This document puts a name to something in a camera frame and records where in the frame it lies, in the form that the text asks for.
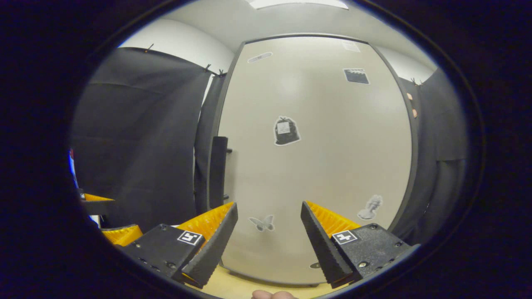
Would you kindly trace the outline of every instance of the black fabric backdrop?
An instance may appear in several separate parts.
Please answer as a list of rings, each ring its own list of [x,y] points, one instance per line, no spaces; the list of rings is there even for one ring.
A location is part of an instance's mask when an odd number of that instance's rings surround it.
[[[392,232],[409,244],[425,243],[452,211],[466,171],[468,138],[460,99],[438,69],[422,85],[406,79],[418,112],[418,167],[412,193]]]
[[[179,224],[196,215],[193,147],[210,72],[172,55],[118,48],[74,115],[80,188],[109,197],[107,227]]]
[[[220,97],[225,76],[214,76],[211,87],[201,108],[194,145],[196,165],[194,171],[194,188],[196,195],[196,212],[205,213],[209,208],[209,165],[211,157],[212,138],[214,136],[214,120],[216,107]]]

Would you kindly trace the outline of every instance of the white wall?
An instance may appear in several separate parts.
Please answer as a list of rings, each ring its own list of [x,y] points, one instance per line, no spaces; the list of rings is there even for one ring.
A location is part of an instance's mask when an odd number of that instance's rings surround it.
[[[181,22],[159,19],[140,29],[119,47],[148,48],[183,58],[218,72],[227,72],[233,56],[228,47],[210,35]]]
[[[414,78],[419,84],[420,82],[427,80],[427,78],[436,71],[436,69],[432,69],[423,63],[392,49],[384,47],[377,48],[390,63],[397,75],[403,79],[410,80]]]

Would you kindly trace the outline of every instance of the trash bag sticker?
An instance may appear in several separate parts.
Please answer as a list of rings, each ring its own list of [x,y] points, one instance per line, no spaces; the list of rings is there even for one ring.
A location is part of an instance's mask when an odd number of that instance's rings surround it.
[[[275,145],[283,146],[301,140],[296,122],[289,117],[279,117],[273,127]]]
[[[344,49],[348,51],[358,52],[360,53],[359,47],[356,45],[354,41],[350,40],[342,40],[342,46],[344,46]]]
[[[344,73],[349,82],[369,84],[369,79],[364,69],[344,69]]]
[[[273,226],[273,215],[266,216],[262,221],[253,217],[249,217],[248,219],[251,221],[251,223],[255,225],[255,228],[260,232],[263,232],[265,229],[269,231],[275,230],[275,226]]]
[[[360,210],[357,216],[362,220],[371,220],[377,216],[377,209],[382,205],[383,197],[380,195],[374,195],[366,203],[366,208]]]
[[[273,53],[271,53],[271,52],[266,52],[266,53],[263,53],[263,54],[261,54],[261,55],[259,55],[259,56],[255,56],[255,57],[252,57],[252,58],[248,59],[248,60],[247,60],[247,63],[257,62],[257,61],[262,60],[262,59],[264,59],[264,58],[268,58],[268,57],[270,57],[270,56],[272,56],[272,55],[273,55]]]

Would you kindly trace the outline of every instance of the wooden floor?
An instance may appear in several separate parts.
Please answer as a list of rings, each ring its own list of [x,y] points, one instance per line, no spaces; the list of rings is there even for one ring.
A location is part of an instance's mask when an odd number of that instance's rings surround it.
[[[310,299],[333,291],[328,284],[320,284],[317,287],[270,284],[246,278],[238,274],[232,274],[229,270],[220,266],[216,267],[209,283],[203,289],[198,289],[190,285],[187,286],[209,295],[227,299],[250,299],[253,291],[258,289],[270,293],[284,290],[292,293],[298,299]]]

